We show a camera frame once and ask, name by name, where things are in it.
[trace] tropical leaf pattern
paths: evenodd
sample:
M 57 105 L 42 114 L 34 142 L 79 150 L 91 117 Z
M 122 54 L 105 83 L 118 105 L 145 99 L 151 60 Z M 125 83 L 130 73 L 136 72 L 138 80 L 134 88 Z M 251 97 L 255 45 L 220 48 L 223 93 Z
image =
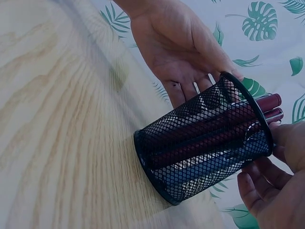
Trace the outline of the tropical leaf pattern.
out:
M 303 18 L 301 23 L 305 22 L 305 0 L 288 0 L 286 2 L 281 2 L 284 7 L 293 14 L 300 14 L 300 16 L 296 17 Z
M 298 75 L 303 69 L 303 58 L 298 56 L 291 59 L 289 62 L 292 70 L 291 76 Z
M 305 120 L 305 94 L 298 98 L 292 109 L 292 123 Z
M 255 67 L 255 66 L 262 65 L 262 64 L 253 64 L 258 59 L 258 57 L 259 57 L 259 55 L 257 55 L 256 57 L 254 57 L 250 60 L 236 59 L 236 60 L 233 60 L 233 62 L 241 67 Z
M 242 84 L 254 98 L 266 94 L 266 90 L 257 81 L 253 79 L 244 78 Z
M 219 182 L 218 184 L 212 186 L 210 188 L 210 194 L 213 198 L 220 198 L 219 193 L 224 193 L 228 187 L 224 184 L 225 181 L 232 180 L 232 178 L 226 178 L 223 181 Z
M 259 229 L 256 219 L 250 214 L 244 204 L 227 208 L 223 212 L 226 212 L 233 218 L 238 229 Z
M 162 84 L 153 82 L 153 87 L 154 87 L 155 91 L 157 92 L 157 95 L 159 96 L 159 98 L 161 98 L 168 104 L 171 102 L 170 98 L 168 97 L 168 94 L 167 94 L 165 88 L 162 86 Z
M 223 45 L 223 39 L 224 39 L 224 33 L 221 31 L 220 26 L 218 23 L 216 23 L 215 30 L 213 33 L 213 36 L 217 40 L 220 46 Z
M 252 2 L 248 7 L 248 17 L 239 14 L 227 14 L 226 17 L 244 17 L 242 30 L 251 41 L 274 40 L 277 32 L 277 14 L 275 8 L 262 1 Z
M 110 5 L 110 9 L 105 6 L 105 12 L 102 10 L 100 11 L 101 16 L 115 31 L 119 33 L 120 38 L 126 38 L 123 34 L 130 32 L 130 19 L 124 11 L 117 13 L 112 2 Z

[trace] wooden table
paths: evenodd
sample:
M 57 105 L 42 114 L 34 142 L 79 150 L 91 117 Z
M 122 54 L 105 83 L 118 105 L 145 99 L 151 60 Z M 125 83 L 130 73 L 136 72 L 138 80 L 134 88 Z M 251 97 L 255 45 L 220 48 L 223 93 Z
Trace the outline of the wooden table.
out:
M 132 135 L 170 110 L 88 0 L 0 0 L 0 228 L 223 228 L 170 207 Z

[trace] fingers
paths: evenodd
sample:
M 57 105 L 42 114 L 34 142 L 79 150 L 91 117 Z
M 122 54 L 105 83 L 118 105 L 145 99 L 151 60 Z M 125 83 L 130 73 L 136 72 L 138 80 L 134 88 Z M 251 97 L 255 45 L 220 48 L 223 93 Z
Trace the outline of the fingers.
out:
M 302 122 L 297 124 L 270 125 L 274 143 L 278 146 L 286 146 L 288 137 L 291 137 L 293 130 L 299 127 L 305 130 L 304 123 Z
M 180 84 L 185 100 L 188 101 L 191 98 L 195 97 L 196 95 L 198 95 L 195 85 L 193 82 L 189 82 L 189 83 L 182 83 Z
M 210 81 L 208 75 L 205 77 L 200 77 L 200 79 L 196 81 L 196 84 L 200 92 L 203 92 L 212 86 L 212 82 Z
M 273 155 L 279 159 L 280 161 L 287 164 L 286 158 L 285 158 L 285 147 L 283 146 L 275 146 L 273 149 Z
M 265 207 L 265 202 L 258 195 L 249 174 L 245 172 L 238 174 L 237 181 L 239 193 L 245 206 L 254 217 L 257 217 L 259 212 Z
M 176 82 L 166 81 L 162 82 L 168 96 L 170 97 L 173 108 L 177 108 L 185 103 L 185 97 L 180 85 Z
M 261 157 L 255 161 L 260 173 L 277 189 L 282 189 L 292 177 L 279 169 L 267 157 Z
M 244 168 L 243 172 L 246 172 L 250 175 L 257 193 L 263 200 L 268 201 L 279 193 L 279 190 L 274 188 L 266 180 L 266 178 L 260 173 L 254 163 L 251 163 L 246 168 Z

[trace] green palm leaf print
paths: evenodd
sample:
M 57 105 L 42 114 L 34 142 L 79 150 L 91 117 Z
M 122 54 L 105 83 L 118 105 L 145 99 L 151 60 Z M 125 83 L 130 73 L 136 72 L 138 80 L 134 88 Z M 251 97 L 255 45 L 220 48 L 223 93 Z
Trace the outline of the green palm leaf print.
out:
M 305 0 L 288 0 L 286 2 L 280 2 L 284 5 L 284 7 L 291 13 L 300 14 L 300 16 L 296 17 L 303 18 L 301 23 L 305 21 Z
M 171 102 L 165 88 L 161 84 L 153 82 L 153 87 L 154 87 L 155 91 L 157 92 L 157 95 L 159 96 L 159 98 L 164 100 L 166 103 Z
M 100 11 L 101 16 L 104 20 L 117 32 L 121 33 L 128 33 L 130 31 L 130 27 L 128 23 L 130 23 L 129 17 L 121 11 L 119 14 L 115 11 L 115 8 L 112 3 L 111 9 L 105 6 L 105 12 Z
M 241 60 L 241 59 L 236 59 L 233 60 L 233 62 L 241 67 L 255 67 L 255 66 L 259 66 L 261 64 L 253 64 L 253 62 L 255 62 L 258 59 L 259 55 L 257 55 L 256 57 L 250 59 L 250 60 Z

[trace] metal mesh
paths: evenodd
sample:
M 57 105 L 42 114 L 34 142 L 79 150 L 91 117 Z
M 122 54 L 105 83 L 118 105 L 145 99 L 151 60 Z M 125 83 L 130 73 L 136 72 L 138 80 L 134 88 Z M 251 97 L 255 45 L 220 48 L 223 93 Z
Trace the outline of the metal mesh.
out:
M 167 201 L 179 204 L 270 155 L 269 129 L 244 91 L 233 76 L 221 76 L 211 88 L 135 133 L 143 169 Z

